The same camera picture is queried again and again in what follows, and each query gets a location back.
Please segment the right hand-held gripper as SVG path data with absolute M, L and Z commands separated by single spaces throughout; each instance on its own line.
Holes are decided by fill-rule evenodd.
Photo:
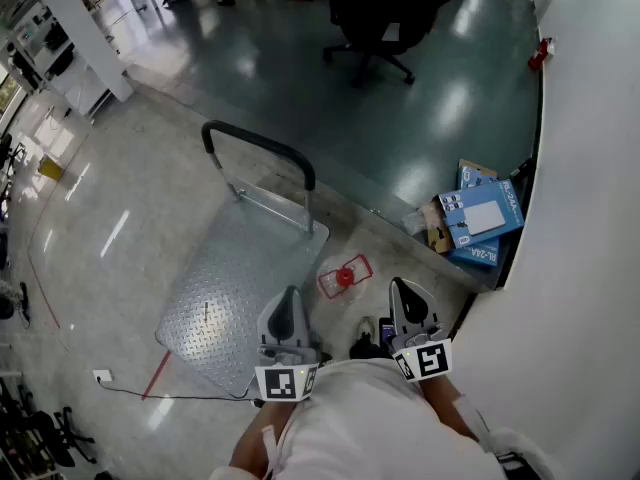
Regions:
M 395 336 L 392 358 L 407 382 L 419 382 L 449 373 L 452 344 L 444 337 L 435 297 L 416 282 L 394 277 L 390 282 L 390 316 Z

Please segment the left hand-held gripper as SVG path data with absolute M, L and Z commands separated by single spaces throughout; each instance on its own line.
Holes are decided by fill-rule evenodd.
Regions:
M 295 286 L 275 296 L 258 319 L 262 342 L 309 342 L 308 319 Z M 263 344 L 255 376 L 264 401 L 303 401 L 312 393 L 320 367 L 314 348 Z

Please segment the metal platform trolley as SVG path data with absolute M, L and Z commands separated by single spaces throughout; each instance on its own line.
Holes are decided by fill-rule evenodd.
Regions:
M 301 289 L 329 238 L 314 219 L 314 168 L 295 149 L 234 125 L 213 120 L 201 128 L 206 153 L 223 168 L 212 135 L 219 132 L 277 155 L 304 177 L 301 205 L 240 178 L 224 179 L 227 196 L 177 279 L 156 330 L 167 351 L 222 389 L 227 398 L 247 397 L 256 385 L 260 345 L 314 348 L 309 342 L 262 342 L 258 319 L 289 286 Z M 208 322 L 204 323 L 204 303 Z

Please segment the clear container with red lid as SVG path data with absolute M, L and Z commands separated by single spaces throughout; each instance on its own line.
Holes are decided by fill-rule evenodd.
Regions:
M 374 270 L 364 254 L 347 251 L 321 263 L 316 284 L 325 299 L 349 306 L 364 296 L 373 276 Z

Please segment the person's right forearm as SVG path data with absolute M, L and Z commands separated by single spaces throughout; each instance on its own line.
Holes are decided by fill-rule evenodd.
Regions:
M 445 375 L 421 380 L 419 386 L 441 423 L 477 443 L 487 438 L 483 417 Z

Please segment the person's left forearm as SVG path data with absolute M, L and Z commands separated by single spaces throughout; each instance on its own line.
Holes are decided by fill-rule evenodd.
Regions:
M 241 435 L 229 465 L 263 478 L 269 461 L 262 430 L 272 426 L 279 438 L 296 406 L 296 402 L 266 402 Z

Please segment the person's black trousers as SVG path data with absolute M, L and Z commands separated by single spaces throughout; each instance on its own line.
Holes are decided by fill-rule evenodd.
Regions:
M 362 332 L 349 350 L 351 360 L 391 359 L 389 351 L 372 342 L 369 333 Z

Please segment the flat blue box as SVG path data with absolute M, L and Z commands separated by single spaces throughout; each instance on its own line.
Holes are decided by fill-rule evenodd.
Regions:
M 498 263 L 500 240 L 498 237 L 471 246 L 453 249 L 448 253 L 452 260 L 483 267 L 495 267 Z

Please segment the brown cardboard box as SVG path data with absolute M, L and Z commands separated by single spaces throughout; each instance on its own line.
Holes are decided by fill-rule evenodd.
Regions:
M 426 232 L 426 245 L 438 254 L 448 253 L 455 248 L 445 214 L 438 196 L 418 209 Z

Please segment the clear plastic wrap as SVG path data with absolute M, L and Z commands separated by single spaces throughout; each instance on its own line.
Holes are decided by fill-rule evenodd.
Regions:
M 405 215 L 401 219 L 402 228 L 410 236 L 418 235 L 426 232 L 429 229 L 427 218 L 421 208 L 414 210 L 413 212 Z

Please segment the small blue box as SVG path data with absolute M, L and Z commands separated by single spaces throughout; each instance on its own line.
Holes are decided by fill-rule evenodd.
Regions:
M 498 181 L 495 171 L 465 159 L 460 159 L 457 173 L 457 189 L 463 190 Z

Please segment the black stand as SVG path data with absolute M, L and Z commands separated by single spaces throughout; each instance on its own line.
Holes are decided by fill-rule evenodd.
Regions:
M 509 180 L 511 181 L 519 203 L 522 203 L 525 199 L 529 180 L 534 176 L 535 170 L 536 161 L 532 157 L 529 157 L 509 175 Z

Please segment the black office chair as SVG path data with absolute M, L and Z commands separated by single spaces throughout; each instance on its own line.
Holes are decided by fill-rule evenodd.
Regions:
M 404 82 L 415 82 L 414 73 L 398 57 L 417 46 L 435 24 L 439 9 L 452 0 L 329 0 L 330 21 L 347 42 L 326 46 L 326 62 L 339 52 L 361 55 L 351 85 L 362 85 L 372 58 L 379 57 L 404 73 Z
M 91 437 L 76 433 L 72 409 L 47 413 L 33 406 L 33 395 L 22 384 L 13 396 L 0 378 L 0 480 L 66 480 L 64 471 L 82 458 L 95 466 L 86 447 Z

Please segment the yellow bin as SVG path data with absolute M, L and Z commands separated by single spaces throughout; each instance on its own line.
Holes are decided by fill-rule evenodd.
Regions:
M 64 169 L 51 157 L 44 155 L 39 162 L 38 173 L 59 182 L 64 175 Z

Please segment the white shelf unit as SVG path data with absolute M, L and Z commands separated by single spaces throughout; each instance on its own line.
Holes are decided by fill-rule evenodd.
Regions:
M 12 54 L 24 58 L 40 91 L 64 99 L 71 111 L 90 123 L 112 97 L 42 0 L 24 0 L 0 23 L 0 66 L 33 93 L 23 72 L 9 64 Z

